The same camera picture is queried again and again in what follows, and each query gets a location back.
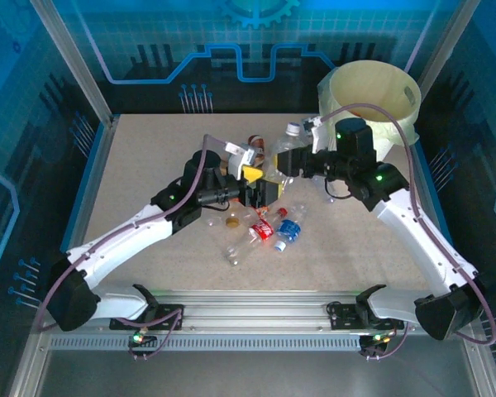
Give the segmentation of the large clear bottle white cap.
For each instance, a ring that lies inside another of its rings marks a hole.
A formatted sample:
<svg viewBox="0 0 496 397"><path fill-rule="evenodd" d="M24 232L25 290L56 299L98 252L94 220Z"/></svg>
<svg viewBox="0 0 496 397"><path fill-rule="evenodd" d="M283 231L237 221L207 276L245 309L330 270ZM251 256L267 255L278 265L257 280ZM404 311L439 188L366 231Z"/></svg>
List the large clear bottle white cap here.
<svg viewBox="0 0 496 397"><path fill-rule="evenodd" d="M265 154L263 170L265 179L278 185L278 197L280 198L286 187L293 183L293 178L288 177L277 169L278 154L304 147L309 144L303 136L303 127L296 122L289 122L284 134L271 146L269 152Z"/></svg>

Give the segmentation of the clear bottle gold cap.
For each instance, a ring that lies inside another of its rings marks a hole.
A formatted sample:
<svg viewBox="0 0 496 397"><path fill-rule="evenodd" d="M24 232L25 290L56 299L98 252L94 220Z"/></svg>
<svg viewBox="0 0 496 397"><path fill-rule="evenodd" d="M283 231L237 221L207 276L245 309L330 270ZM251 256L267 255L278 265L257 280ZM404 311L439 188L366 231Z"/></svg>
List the clear bottle gold cap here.
<svg viewBox="0 0 496 397"><path fill-rule="evenodd" d="M204 218L204 223L208 227L237 228L241 225L240 219L231 213L210 214Z"/></svg>

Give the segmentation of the Coca-Cola bottle red cap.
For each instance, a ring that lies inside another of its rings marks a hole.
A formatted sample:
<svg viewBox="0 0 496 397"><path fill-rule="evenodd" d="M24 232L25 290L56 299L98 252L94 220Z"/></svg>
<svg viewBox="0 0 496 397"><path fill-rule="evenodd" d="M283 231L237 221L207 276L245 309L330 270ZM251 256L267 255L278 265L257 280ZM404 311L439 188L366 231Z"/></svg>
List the Coca-Cola bottle red cap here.
<svg viewBox="0 0 496 397"><path fill-rule="evenodd" d="M231 265L239 265L244 262L252 253L258 251L275 232L276 227L285 219L288 214L286 208L278 208L266 218L248 227L238 242L227 248L226 259Z"/></svg>

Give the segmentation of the clear bottle blue label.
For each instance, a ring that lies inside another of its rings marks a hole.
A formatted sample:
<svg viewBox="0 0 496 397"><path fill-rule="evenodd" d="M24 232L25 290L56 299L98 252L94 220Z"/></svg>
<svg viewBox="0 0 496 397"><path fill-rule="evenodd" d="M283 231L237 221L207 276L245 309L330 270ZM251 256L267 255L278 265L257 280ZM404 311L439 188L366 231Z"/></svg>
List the clear bottle blue label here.
<svg viewBox="0 0 496 397"><path fill-rule="evenodd" d="M288 215L279 224L276 230L274 249L283 252L290 244L294 244L304 224L307 213L307 206L304 203L298 203L290 208Z"/></svg>

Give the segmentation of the brown Nescafe coffee bottle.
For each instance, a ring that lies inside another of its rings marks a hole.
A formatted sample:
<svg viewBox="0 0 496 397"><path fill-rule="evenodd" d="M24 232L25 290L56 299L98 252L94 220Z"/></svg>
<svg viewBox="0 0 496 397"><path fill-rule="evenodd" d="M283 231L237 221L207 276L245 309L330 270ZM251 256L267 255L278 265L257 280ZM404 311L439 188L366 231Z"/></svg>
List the brown Nescafe coffee bottle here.
<svg viewBox="0 0 496 397"><path fill-rule="evenodd" d="M260 135L252 135L248 138L247 143L255 150L254 166L261 168L265 161L265 140Z"/></svg>

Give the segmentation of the small status light board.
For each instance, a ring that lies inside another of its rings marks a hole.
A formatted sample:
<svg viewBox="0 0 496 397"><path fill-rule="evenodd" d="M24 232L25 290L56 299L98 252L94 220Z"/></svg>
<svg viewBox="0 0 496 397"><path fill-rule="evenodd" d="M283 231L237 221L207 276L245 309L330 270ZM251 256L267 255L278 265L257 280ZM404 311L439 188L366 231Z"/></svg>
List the small status light board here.
<svg viewBox="0 0 496 397"><path fill-rule="evenodd" d="M136 331L130 336L129 347L151 347L156 342L156 336Z"/></svg>
<svg viewBox="0 0 496 397"><path fill-rule="evenodd" d="M366 349L367 347L376 347L378 345L385 346L391 340L391 333L376 333L373 335L360 336L360 347Z"/></svg>

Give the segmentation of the grey metal front panel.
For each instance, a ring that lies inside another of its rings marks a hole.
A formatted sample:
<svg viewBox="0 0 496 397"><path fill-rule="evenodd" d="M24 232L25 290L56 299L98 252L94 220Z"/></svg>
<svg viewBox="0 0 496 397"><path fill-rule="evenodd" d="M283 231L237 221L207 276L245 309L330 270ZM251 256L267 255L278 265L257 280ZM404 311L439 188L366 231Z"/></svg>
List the grey metal front panel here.
<svg viewBox="0 0 496 397"><path fill-rule="evenodd" d="M2 397L496 397L490 351L412 336L382 361L356 352L50 351L32 337Z"/></svg>

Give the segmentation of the aluminium mounting rail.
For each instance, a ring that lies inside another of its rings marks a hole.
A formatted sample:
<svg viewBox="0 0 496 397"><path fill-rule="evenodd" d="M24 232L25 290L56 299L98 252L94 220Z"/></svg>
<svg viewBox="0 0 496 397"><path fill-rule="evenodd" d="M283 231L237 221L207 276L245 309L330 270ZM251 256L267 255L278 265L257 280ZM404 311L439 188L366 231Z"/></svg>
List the aluminium mounting rail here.
<svg viewBox="0 0 496 397"><path fill-rule="evenodd" d="M131 287L98 288L122 291ZM209 332L310 332L319 327L331 329L326 305L333 301L356 304L359 295L318 291L233 290L164 290L152 294L159 304L184 306L180 330L196 328ZM404 322L405 328L412 326L423 330L415 323ZM337 331L370 334L375 330Z"/></svg>

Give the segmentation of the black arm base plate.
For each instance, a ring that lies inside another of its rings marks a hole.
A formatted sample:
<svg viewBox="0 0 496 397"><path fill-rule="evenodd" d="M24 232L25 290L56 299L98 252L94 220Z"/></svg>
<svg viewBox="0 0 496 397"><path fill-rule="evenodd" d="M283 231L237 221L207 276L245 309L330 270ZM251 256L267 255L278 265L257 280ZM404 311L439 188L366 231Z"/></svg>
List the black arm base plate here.
<svg viewBox="0 0 496 397"><path fill-rule="evenodd" d="M391 318L376 318L368 309L357 304L342 304L338 301L326 305L331 330L365 330L380 331L403 330L404 322Z"/></svg>
<svg viewBox="0 0 496 397"><path fill-rule="evenodd" d="M174 329L178 331L182 327L183 318L184 306L182 304L159 304L155 307L147 307L137 319L131 320L131 324L112 318L109 329L130 331L147 327L152 331L169 331L174 326Z"/></svg>

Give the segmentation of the aluminium frame post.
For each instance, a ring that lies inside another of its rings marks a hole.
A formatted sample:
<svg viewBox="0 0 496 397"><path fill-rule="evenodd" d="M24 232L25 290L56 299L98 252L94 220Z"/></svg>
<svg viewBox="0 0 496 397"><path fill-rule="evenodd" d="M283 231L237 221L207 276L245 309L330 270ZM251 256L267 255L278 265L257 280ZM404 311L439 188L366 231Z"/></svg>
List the aluminium frame post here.
<svg viewBox="0 0 496 397"><path fill-rule="evenodd" d="M482 0L423 0L424 23L403 69L425 98L450 59Z"/></svg>
<svg viewBox="0 0 496 397"><path fill-rule="evenodd" d="M114 119L112 111L53 1L30 0L30 3L99 121L106 128L110 128Z"/></svg>

